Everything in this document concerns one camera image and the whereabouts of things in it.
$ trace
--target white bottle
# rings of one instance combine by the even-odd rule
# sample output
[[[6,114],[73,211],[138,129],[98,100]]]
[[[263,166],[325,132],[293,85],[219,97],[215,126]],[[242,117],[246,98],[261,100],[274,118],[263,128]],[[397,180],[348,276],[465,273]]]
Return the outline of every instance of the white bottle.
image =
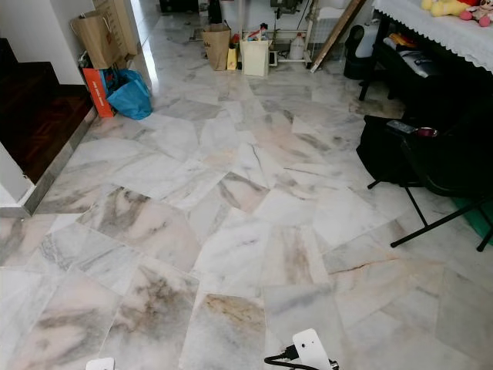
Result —
[[[290,59],[300,60],[303,59],[305,50],[305,41],[303,36],[298,33],[298,36],[291,42]]]

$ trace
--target black folding chair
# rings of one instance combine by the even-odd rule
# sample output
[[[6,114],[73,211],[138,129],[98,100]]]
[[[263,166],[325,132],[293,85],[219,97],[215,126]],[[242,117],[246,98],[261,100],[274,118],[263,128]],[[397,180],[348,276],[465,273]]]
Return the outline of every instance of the black folding chair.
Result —
[[[402,183],[401,186],[411,198],[424,227],[391,243],[391,246],[396,247],[403,244],[470,210],[477,209],[490,227],[489,232],[477,247],[477,250],[482,252],[493,236],[493,223],[481,208],[493,199],[493,171],[491,171],[493,149],[491,146],[478,145],[470,140],[464,140],[461,136],[439,136],[437,138],[407,136],[403,138],[401,149],[423,187],[437,195],[468,198],[471,202],[454,213],[428,224],[409,190],[409,185]],[[385,181],[385,176],[370,184],[368,189],[381,181]]]

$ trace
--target white tablecloth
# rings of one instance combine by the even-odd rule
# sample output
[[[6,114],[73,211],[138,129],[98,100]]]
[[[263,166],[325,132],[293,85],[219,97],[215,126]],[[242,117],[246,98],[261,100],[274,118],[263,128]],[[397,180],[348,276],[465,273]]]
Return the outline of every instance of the white tablecloth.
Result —
[[[476,21],[466,22],[451,15],[435,18],[420,5],[421,0],[374,1],[378,11],[463,56],[475,66],[493,72],[493,25],[480,27]]]

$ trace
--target stuffed toy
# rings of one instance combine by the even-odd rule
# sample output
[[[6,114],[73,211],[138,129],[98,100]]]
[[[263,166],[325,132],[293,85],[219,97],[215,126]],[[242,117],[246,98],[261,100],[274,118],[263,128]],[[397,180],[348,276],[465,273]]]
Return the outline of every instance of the stuffed toy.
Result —
[[[461,13],[461,19],[475,19],[481,27],[488,27],[493,21],[493,0],[481,0],[479,6],[472,6]]]
[[[464,10],[479,4],[479,0],[423,0],[421,7],[429,10],[434,17],[443,15],[459,16]]]

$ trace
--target yellow stuffed toy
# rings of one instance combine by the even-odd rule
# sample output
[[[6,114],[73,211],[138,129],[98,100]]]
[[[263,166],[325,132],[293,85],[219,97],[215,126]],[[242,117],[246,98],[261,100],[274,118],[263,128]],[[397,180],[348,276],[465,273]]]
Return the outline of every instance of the yellow stuffed toy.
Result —
[[[429,10],[434,17],[443,15],[459,16],[464,10],[476,6],[478,0],[423,0],[421,7]]]

